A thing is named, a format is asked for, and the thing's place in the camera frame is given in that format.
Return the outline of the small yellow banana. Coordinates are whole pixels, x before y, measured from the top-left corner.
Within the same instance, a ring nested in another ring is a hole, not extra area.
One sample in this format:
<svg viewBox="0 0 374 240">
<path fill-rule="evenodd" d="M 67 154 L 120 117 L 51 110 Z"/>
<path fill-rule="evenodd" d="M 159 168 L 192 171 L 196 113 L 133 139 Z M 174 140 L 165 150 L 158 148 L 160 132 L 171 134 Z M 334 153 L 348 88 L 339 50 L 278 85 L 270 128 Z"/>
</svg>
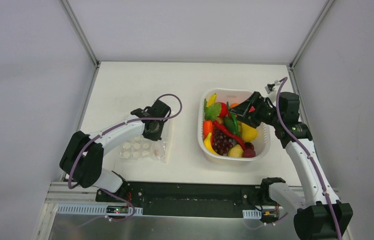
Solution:
<svg viewBox="0 0 374 240">
<path fill-rule="evenodd" d="M 210 107 L 212 104 L 214 104 L 216 102 L 216 98 L 217 98 L 217 94 L 216 93 L 212 94 L 206 103 L 206 107 Z"/>
</svg>

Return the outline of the large yellow banana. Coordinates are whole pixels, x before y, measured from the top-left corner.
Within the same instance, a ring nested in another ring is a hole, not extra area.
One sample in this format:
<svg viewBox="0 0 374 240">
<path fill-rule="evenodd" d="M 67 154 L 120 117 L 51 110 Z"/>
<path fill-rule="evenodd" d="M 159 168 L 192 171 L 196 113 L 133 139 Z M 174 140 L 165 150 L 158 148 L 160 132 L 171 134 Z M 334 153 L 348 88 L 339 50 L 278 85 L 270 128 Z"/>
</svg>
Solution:
<svg viewBox="0 0 374 240">
<path fill-rule="evenodd" d="M 212 133 L 208 133 L 207 136 L 205 137 L 204 141 L 204 146 L 205 148 L 212 154 L 218 155 L 218 153 L 213 149 L 212 147 Z"/>
</svg>

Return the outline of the red tomato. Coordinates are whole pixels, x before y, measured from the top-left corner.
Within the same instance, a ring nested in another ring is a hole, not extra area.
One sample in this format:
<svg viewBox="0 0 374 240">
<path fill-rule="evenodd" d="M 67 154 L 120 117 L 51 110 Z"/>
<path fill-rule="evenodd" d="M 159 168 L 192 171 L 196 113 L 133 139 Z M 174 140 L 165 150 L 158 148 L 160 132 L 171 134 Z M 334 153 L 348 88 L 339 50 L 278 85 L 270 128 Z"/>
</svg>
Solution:
<svg viewBox="0 0 374 240">
<path fill-rule="evenodd" d="M 219 117 L 220 118 L 224 118 L 227 115 L 227 113 L 228 113 L 228 107 L 223 102 L 219 102 L 219 104 L 221 105 L 221 111 L 219 113 Z"/>
</svg>

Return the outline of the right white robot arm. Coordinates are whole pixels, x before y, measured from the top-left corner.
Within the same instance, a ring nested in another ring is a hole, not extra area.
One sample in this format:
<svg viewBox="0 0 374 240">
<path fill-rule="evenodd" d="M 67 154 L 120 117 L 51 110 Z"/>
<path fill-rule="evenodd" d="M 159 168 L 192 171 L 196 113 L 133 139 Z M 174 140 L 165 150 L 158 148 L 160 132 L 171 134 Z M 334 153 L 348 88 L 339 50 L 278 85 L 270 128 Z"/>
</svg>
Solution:
<svg viewBox="0 0 374 240">
<path fill-rule="evenodd" d="M 353 216 L 349 203 L 342 203 L 327 180 L 316 155 L 308 126 L 299 121 L 299 96 L 279 92 L 276 103 L 253 92 L 229 113 L 239 121 L 258 127 L 273 126 L 278 140 L 287 152 L 302 184 L 300 198 L 284 182 L 270 183 L 259 190 L 259 200 L 265 205 L 281 205 L 293 217 L 294 229 L 301 240 L 341 240 Z"/>
</svg>

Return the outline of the white plastic basket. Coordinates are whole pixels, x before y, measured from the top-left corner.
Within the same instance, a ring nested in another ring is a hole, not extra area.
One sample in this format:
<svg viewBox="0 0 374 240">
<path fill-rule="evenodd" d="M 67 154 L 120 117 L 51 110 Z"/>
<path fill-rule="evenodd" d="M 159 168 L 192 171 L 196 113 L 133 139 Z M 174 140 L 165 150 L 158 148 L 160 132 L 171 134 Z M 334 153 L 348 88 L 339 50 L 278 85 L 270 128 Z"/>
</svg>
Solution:
<svg viewBox="0 0 374 240">
<path fill-rule="evenodd" d="M 252 90 L 243 89 L 225 89 L 225 88 L 212 88 L 205 91 L 199 100 L 199 110 L 198 110 L 198 126 L 197 126 L 197 139 L 199 146 L 202 150 L 203 156 L 206 160 L 222 164 L 222 165 L 246 165 L 262 159 L 270 149 L 270 128 L 268 125 L 262 123 L 257 127 L 257 138 L 252 141 L 255 147 L 256 156 L 251 158 L 243 157 L 229 157 L 215 155 L 207 150 L 204 145 L 203 139 L 203 121 L 204 121 L 204 101 L 208 101 L 213 94 L 216 94 L 217 102 L 225 103 L 241 103 L 245 101 L 248 97 L 252 95 Z"/>
</svg>

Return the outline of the purple grape bunch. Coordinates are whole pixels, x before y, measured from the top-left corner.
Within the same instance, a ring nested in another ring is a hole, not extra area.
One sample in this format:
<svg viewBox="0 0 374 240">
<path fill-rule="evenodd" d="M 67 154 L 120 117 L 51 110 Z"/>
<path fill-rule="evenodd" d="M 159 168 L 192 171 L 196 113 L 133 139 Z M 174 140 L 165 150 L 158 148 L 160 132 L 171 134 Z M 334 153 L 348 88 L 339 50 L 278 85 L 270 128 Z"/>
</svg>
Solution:
<svg viewBox="0 0 374 240">
<path fill-rule="evenodd" d="M 235 145 L 236 141 L 233 138 L 216 128 L 213 130 L 212 148 L 217 154 L 227 156 L 229 150 Z"/>
</svg>

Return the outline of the green cucumber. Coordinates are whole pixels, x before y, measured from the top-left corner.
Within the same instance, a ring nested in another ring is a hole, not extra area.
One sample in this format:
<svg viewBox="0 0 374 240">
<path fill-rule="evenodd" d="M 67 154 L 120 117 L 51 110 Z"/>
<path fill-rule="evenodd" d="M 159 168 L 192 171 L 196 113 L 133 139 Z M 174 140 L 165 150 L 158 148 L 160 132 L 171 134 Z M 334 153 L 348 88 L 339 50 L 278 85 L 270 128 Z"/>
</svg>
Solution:
<svg viewBox="0 0 374 240">
<path fill-rule="evenodd" d="M 236 135 L 237 134 L 237 127 L 234 121 L 230 117 L 223 118 L 224 126 L 229 130 L 230 133 Z"/>
</svg>

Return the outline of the clear zip top bag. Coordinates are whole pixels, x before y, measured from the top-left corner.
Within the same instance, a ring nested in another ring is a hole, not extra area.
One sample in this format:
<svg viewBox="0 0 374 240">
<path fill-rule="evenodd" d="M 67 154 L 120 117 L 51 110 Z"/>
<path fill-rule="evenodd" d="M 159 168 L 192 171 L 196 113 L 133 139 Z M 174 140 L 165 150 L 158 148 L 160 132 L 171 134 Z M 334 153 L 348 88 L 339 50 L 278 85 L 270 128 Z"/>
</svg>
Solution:
<svg viewBox="0 0 374 240">
<path fill-rule="evenodd" d="M 142 135 L 135 136 L 117 148 L 119 158 L 126 162 L 159 162 L 168 160 L 172 123 L 164 124 L 161 140 L 152 141 Z"/>
</svg>

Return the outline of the dark purple sweet potato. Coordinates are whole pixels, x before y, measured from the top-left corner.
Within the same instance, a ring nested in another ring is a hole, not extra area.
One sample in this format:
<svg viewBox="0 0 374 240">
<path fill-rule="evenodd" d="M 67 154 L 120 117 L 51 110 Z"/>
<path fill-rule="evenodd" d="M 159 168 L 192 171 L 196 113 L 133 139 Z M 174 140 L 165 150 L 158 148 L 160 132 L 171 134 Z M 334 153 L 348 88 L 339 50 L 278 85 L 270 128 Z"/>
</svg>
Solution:
<svg viewBox="0 0 374 240">
<path fill-rule="evenodd" d="M 254 158 L 256 156 L 256 152 L 253 149 L 245 149 L 242 153 L 243 158 Z"/>
</svg>

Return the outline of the yellow pear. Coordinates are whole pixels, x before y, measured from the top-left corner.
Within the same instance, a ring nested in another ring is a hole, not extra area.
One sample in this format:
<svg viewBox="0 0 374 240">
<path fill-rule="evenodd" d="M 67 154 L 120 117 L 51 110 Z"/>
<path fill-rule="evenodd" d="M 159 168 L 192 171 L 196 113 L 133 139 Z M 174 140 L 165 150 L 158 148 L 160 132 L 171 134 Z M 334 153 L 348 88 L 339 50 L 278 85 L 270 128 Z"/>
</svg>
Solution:
<svg viewBox="0 0 374 240">
<path fill-rule="evenodd" d="M 241 123 L 241 139 L 244 142 L 253 142 L 258 136 L 258 131 L 245 123 Z"/>
</svg>

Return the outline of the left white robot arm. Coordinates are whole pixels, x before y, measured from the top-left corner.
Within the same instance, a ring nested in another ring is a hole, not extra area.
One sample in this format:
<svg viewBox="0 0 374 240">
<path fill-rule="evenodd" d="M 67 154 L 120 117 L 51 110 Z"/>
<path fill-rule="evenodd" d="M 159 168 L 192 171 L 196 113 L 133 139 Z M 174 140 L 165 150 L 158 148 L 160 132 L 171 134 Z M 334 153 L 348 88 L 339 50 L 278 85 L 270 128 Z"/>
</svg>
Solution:
<svg viewBox="0 0 374 240">
<path fill-rule="evenodd" d="M 121 123 L 90 134 L 75 132 L 59 163 L 69 175 L 68 187 L 96 187 L 108 191 L 115 202 L 124 201 L 127 197 L 127 188 L 123 186 L 125 180 L 103 168 L 105 155 L 134 137 L 160 141 L 170 114 L 171 108 L 156 100 L 151 106 L 133 110 Z"/>
</svg>

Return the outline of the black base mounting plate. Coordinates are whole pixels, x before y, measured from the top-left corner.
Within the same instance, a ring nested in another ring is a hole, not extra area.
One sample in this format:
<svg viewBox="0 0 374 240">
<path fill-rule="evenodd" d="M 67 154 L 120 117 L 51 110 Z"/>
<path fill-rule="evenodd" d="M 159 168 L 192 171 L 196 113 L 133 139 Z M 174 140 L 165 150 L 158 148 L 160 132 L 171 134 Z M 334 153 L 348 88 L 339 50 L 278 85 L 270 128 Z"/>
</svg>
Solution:
<svg viewBox="0 0 374 240">
<path fill-rule="evenodd" d="M 270 211 L 279 204 L 269 198 L 268 185 L 198 184 L 131 181 L 110 196 L 98 190 L 95 200 L 117 198 L 141 208 L 146 216 L 241 218 L 243 211 Z"/>
</svg>

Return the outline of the red chili pepper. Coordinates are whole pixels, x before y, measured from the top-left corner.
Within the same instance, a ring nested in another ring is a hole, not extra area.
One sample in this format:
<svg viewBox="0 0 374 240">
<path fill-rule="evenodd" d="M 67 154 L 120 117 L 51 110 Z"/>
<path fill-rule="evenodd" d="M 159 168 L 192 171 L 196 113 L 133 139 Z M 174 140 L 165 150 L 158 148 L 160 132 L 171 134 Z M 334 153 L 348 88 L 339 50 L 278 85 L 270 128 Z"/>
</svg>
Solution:
<svg viewBox="0 0 374 240">
<path fill-rule="evenodd" d="M 238 135 L 231 133 L 223 124 L 218 123 L 216 120 L 212 121 L 212 124 L 218 130 L 222 131 L 225 135 L 234 139 L 237 142 L 237 144 L 240 145 L 242 150 L 246 150 L 245 142 Z"/>
</svg>

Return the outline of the brown kiwi fruit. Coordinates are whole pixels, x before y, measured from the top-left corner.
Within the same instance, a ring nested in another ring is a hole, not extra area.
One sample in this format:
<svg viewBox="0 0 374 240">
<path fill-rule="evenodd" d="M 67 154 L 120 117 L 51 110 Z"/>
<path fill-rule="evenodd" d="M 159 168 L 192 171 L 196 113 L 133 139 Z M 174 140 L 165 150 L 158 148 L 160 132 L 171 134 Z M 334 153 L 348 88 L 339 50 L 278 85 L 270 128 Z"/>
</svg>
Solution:
<svg viewBox="0 0 374 240">
<path fill-rule="evenodd" d="M 217 122 L 218 122 L 218 124 L 220 124 L 220 125 L 223 125 L 223 124 L 224 124 L 224 121 L 223 121 L 223 119 L 222 119 L 222 118 L 220 118 L 220 117 L 216 117 L 216 118 L 215 118 L 215 121 L 217 121 Z"/>
</svg>

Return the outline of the yellow potato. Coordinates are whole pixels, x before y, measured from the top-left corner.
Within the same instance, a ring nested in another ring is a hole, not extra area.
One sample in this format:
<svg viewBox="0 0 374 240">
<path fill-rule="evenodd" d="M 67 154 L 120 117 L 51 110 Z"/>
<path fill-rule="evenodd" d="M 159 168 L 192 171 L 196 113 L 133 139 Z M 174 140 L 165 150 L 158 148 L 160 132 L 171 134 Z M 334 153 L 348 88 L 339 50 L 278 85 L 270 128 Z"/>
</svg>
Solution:
<svg viewBox="0 0 374 240">
<path fill-rule="evenodd" d="M 241 158 L 243 156 L 243 152 L 242 147 L 237 144 L 228 151 L 227 156 L 232 158 Z"/>
</svg>

